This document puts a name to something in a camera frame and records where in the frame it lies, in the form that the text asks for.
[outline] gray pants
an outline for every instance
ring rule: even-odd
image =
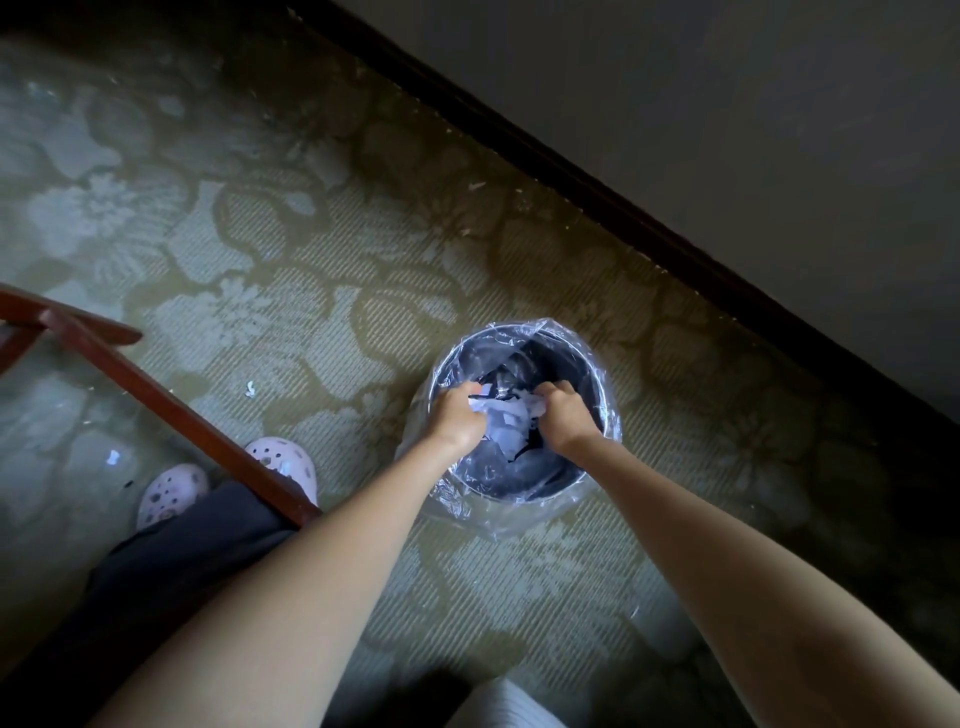
[[[0,705],[37,725],[85,724],[231,576],[293,533],[234,481],[140,531],[100,563],[80,606],[0,684]]]

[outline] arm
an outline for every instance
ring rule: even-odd
[[[93,725],[319,725],[424,499],[483,436],[478,391],[441,393],[420,442],[204,607]]]
[[[765,726],[960,725],[960,694],[809,564],[597,430],[567,382],[540,432],[600,483]]]

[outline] chair leg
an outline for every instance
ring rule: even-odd
[[[5,329],[7,334],[0,339],[0,375],[16,364],[43,333],[42,328],[8,326]]]
[[[0,283],[0,320],[20,327],[42,328],[40,314],[48,308],[56,308],[82,321],[87,328],[114,347],[135,344],[143,338],[141,331],[126,324]]]
[[[280,475],[260,465],[126,356],[108,346],[78,318],[54,307],[41,312],[37,319],[53,331],[65,347],[81,354],[291,522],[304,526],[320,515],[320,510],[306,496],[288,490]]]

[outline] paper scrap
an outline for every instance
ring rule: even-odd
[[[508,461],[513,461],[527,446],[530,430],[536,426],[534,420],[546,411],[543,397],[525,390],[514,390],[512,394],[508,400],[469,399],[470,409],[487,416],[484,439],[496,442]]]

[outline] crocs shoe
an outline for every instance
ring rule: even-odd
[[[317,471],[313,467],[313,460],[297,443],[281,437],[261,437],[244,450],[265,468],[293,479],[307,500],[317,505]]]
[[[136,513],[136,530],[179,516],[210,492],[206,473],[189,463],[164,471],[147,486]]]

